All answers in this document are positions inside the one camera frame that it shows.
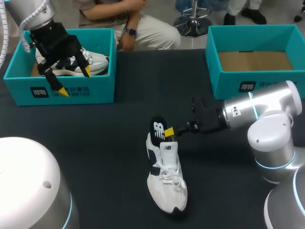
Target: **person's hand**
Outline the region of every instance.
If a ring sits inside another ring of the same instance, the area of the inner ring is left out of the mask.
[[[135,37],[125,32],[118,44],[117,50],[123,49],[123,51],[131,52],[134,49],[134,43]]]
[[[141,11],[146,6],[146,0],[123,0],[127,4],[128,10]]]

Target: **robotic arm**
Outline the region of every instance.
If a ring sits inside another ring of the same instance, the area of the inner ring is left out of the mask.
[[[19,26],[20,40],[25,51],[30,52],[30,48],[35,45],[45,58],[45,62],[38,65],[38,71],[39,74],[46,76],[53,90],[68,96],[50,68],[58,60],[75,56],[84,76],[90,77],[89,63],[81,52],[79,40],[75,35],[69,35],[61,23],[53,21],[56,12],[50,0],[5,0],[5,7],[3,7],[3,0],[1,1],[1,16],[5,14],[5,8],[10,12]],[[3,21],[3,28],[7,28],[5,24],[7,22]],[[30,44],[23,36],[24,29],[30,30],[32,40]]]
[[[277,184],[305,163],[305,149],[294,147],[292,139],[293,117],[302,112],[302,103],[291,81],[225,100],[221,107],[206,107],[203,99],[194,98],[193,111],[195,121],[184,128],[171,127],[165,136],[251,125],[248,142],[267,181]]]

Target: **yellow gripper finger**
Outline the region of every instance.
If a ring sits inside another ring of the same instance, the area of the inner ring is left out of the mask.
[[[174,132],[173,132],[173,127],[168,128],[167,130],[164,131],[164,135],[165,137],[172,137],[174,136]]]
[[[85,69],[86,69],[88,76],[91,77],[90,66],[88,65]]]
[[[64,95],[64,96],[66,96],[66,97],[69,97],[69,95],[68,95],[68,93],[67,93],[67,91],[66,91],[66,89],[65,89],[64,87],[62,87],[62,88],[58,91],[58,93],[60,93],[60,94],[62,94],[62,95]]]

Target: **sleeve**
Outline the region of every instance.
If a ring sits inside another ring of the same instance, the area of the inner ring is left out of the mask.
[[[95,0],[72,0],[79,10],[88,10],[95,6]]]

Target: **shoelace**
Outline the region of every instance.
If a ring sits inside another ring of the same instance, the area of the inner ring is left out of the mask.
[[[179,168],[165,168],[160,162],[158,162],[158,165],[161,168],[161,179],[163,183],[186,189],[186,183],[179,174]]]
[[[85,50],[84,48],[81,49],[82,54],[86,58],[86,60],[89,62],[89,64],[92,64],[92,57],[89,51]]]

